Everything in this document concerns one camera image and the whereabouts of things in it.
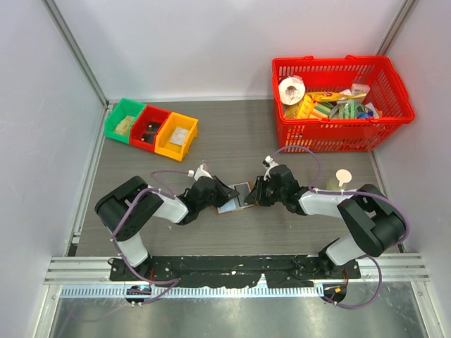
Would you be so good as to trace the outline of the brown leather card holder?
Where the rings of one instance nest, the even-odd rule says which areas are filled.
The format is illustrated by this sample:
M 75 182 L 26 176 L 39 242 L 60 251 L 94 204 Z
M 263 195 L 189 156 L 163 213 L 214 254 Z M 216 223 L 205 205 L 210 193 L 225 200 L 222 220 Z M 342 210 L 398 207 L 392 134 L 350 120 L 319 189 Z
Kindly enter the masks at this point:
M 247 204 L 245 202 L 245 198 L 251 193 L 251 190 L 253 188 L 253 184 L 251 182 L 241 182 L 231 184 L 228 187 L 237 191 L 239 194 L 237 197 L 234 197 L 223 206 L 216 208 L 216 213 L 218 215 L 223 215 L 226 213 L 232 213 L 254 207 L 254 204 Z

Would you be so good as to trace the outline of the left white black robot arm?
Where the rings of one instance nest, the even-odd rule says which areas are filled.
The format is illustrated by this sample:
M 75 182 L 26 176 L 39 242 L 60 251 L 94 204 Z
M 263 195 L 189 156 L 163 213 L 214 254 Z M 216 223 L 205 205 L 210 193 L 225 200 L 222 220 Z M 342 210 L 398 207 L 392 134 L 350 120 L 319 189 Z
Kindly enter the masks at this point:
M 187 225 L 208 207 L 222 207 L 239 196 L 216 176 L 202 176 L 182 194 L 170 196 L 134 176 L 94 207 L 95 213 L 111 233 L 111 241 L 125 259 L 126 272 L 134 280 L 150 276 L 152 259 L 144 247 L 140 230 L 151 218 L 176 225 Z

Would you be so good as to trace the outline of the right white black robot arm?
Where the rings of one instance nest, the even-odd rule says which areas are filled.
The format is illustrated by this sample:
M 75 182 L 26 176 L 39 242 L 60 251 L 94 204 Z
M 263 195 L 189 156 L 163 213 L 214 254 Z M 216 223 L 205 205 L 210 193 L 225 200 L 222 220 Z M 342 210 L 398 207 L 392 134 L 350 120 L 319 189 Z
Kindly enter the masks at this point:
M 407 235 L 407 222 L 372 184 L 346 191 L 323 191 L 299 185 L 286 165 L 269 168 L 257 177 L 246 204 L 272 206 L 281 203 L 291 213 L 324 215 L 344 221 L 349 234 L 319 252 L 319 272 L 336 277 L 344 265 L 362 256 L 379 257 Z

